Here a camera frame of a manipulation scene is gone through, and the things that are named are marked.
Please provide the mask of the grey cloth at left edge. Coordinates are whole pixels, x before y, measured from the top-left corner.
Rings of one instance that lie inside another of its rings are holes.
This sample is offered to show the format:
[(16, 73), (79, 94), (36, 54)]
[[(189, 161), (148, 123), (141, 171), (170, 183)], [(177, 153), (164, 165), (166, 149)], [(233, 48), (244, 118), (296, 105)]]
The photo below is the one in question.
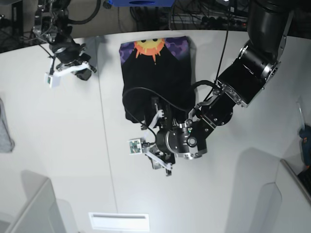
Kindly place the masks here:
[(3, 101), (0, 100), (0, 152), (11, 153), (15, 147), (10, 137)]

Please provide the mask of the blue plastic box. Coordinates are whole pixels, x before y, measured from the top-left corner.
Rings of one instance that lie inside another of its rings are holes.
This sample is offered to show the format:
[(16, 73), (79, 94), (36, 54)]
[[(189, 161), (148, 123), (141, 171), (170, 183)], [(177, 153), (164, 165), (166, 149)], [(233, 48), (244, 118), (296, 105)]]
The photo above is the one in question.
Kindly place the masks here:
[(116, 7), (171, 7), (175, 0), (108, 0)]

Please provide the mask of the grey partition panel left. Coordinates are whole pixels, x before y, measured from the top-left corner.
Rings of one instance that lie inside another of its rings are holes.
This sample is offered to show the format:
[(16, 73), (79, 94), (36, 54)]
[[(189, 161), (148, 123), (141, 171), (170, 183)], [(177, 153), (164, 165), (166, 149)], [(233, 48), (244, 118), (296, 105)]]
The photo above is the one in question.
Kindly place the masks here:
[(16, 217), (0, 214), (2, 233), (65, 233), (51, 180), (46, 178)]

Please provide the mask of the grey partition panel right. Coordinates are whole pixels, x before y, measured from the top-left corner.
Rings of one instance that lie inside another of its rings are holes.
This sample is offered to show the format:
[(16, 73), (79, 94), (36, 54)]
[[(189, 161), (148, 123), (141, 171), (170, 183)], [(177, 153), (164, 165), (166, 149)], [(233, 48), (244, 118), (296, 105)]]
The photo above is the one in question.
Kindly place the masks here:
[(284, 203), (290, 204), (292, 210), (303, 212), (306, 209), (308, 214), (311, 213), (311, 193), (284, 159), (280, 160), (276, 183)]

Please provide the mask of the power strip with plugs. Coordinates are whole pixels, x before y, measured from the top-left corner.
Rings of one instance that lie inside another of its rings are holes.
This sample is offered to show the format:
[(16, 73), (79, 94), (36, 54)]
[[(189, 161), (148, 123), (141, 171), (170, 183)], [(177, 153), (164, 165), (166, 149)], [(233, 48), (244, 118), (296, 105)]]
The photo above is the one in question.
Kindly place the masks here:
[(201, 19), (201, 26), (204, 26), (205, 28), (224, 28), (226, 26), (232, 26), (232, 27), (246, 27), (247, 22), (242, 21), (239, 18), (230, 18), (227, 19), (226, 17), (207, 17), (203, 16)]

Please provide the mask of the blue glue gun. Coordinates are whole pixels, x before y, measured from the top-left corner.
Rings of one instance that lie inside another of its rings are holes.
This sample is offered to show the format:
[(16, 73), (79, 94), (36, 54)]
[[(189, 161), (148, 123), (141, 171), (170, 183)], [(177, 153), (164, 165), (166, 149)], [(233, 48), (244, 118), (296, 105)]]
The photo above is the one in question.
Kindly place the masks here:
[(305, 122), (301, 101), (298, 100), (296, 103), (297, 103), (299, 119), (301, 123), (301, 127), (299, 129), (298, 135), (301, 138), (302, 160), (306, 167), (310, 167), (311, 166), (311, 127)]

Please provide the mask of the grey partition panel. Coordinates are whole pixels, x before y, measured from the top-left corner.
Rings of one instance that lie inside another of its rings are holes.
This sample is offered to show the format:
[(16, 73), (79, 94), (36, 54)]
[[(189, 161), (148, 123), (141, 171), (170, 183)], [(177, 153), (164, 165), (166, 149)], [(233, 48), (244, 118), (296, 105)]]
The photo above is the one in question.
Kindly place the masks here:
[(311, 193), (284, 159), (280, 160), (276, 183), (284, 203), (290, 204), (292, 210), (303, 212), (306, 209), (308, 214), (311, 213)]
[(46, 178), (16, 217), (0, 214), (2, 233), (65, 233), (51, 180)]

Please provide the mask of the black keyboard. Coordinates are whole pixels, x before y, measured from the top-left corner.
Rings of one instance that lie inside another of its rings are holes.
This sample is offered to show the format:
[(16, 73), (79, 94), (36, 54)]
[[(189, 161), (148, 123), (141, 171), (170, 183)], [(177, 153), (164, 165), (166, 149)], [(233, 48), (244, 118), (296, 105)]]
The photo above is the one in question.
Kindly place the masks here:
[(309, 167), (308, 169), (300, 172), (298, 174), (298, 178), (303, 184), (308, 194), (311, 195), (311, 168)]

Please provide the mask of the black T-shirt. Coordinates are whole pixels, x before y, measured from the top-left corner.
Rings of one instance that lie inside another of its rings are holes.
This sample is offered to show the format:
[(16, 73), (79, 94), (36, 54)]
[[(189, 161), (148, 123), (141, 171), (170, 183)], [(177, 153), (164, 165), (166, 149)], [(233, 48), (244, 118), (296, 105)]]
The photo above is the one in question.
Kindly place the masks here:
[(195, 105), (191, 88), (190, 43), (186, 36), (123, 43), (119, 49), (123, 105), (127, 120), (137, 123), (155, 115), (152, 98), (172, 103), (172, 116), (183, 122)]

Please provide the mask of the white label plate with slot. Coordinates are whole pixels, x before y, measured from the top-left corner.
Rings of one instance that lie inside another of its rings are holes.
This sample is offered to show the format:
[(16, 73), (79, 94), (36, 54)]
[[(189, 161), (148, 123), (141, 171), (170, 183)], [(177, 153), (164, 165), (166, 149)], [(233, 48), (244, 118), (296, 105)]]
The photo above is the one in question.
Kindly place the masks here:
[(94, 230), (149, 232), (148, 214), (113, 214), (89, 212), (89, 219)]

